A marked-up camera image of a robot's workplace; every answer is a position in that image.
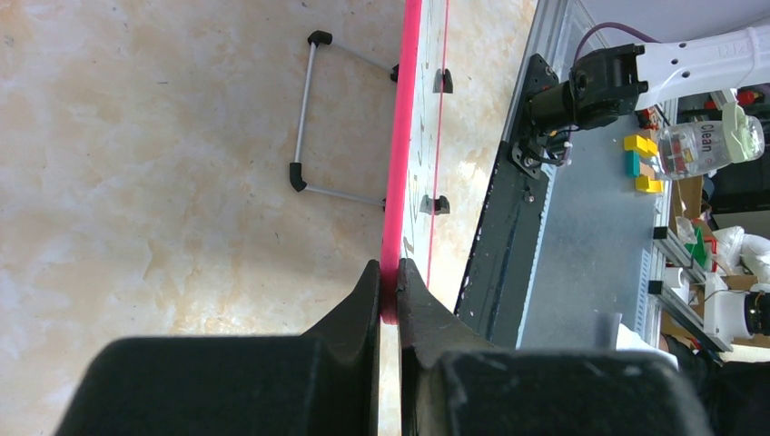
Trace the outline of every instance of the teal block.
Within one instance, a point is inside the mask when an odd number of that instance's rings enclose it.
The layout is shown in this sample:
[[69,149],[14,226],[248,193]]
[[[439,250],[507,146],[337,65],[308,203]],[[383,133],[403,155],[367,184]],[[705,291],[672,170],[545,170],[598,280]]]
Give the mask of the teal block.
[[641,158],[637,152],[626,152],[626,175],[637,178],[642,174]]

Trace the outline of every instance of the white plastic bag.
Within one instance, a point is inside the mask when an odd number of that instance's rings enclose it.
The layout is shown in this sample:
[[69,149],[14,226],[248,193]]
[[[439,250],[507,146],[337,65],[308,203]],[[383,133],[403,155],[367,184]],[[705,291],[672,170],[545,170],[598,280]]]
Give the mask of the white plastic bag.
[[755,234],[745,235],[741,259],[760,283],[770,283],[770,241]]
[[727,266],[732,269],[735,269],[741,262],[744,234],[744,228],[737,225],[714,231],[716,254],[724,259]]
[[682,216],[676,218],[676,236],[682,243],[697,243],[695,227],[690,220]]

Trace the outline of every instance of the black motor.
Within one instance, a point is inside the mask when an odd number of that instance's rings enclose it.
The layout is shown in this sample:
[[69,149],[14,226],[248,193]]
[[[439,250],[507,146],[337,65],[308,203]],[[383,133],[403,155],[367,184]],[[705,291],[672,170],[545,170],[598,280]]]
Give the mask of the black motor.
[[744,316],[749,333],[770,336],[770,298],[764,292],[749,292],[746,295]]

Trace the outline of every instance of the green object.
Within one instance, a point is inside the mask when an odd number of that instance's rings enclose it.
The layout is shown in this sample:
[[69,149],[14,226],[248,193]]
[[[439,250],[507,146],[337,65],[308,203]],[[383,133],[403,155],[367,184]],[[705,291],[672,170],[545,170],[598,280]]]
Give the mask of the green object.
[[637,152],[626,152],[626,175],[637,178],[642,174],[641,157]]
[[693,259],[703,268],[706,268],[706,262],[708,262],[708,252],[706,251],[706,243],[703,241],[703,231],[696,227],[696,241],[697,243],[686,243],[685,248],[693,256]]

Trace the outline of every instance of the gray tabletop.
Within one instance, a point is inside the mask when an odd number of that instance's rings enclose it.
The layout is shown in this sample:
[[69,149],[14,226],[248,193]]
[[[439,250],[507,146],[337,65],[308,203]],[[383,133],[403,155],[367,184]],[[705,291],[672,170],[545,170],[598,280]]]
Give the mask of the gray tabletop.
[[602,314],[643,333],[656,195],[625,174],[627,116],[573,135],[573,164],[555,176],[519,346],[590,348]]

